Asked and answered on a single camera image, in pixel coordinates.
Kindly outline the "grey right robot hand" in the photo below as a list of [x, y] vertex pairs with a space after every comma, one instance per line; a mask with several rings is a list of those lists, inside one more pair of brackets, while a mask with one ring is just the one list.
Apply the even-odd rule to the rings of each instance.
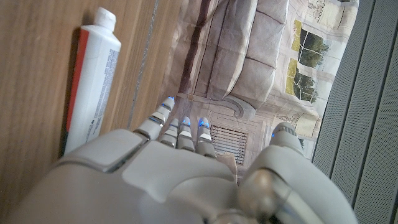
[[279, 123], [237, 180], [216, 158], [206, 118], [169, 120], [166, 98], [137, 129], [117, 129], [66, 153], [8, 223], [356, 223], [340, 189]]

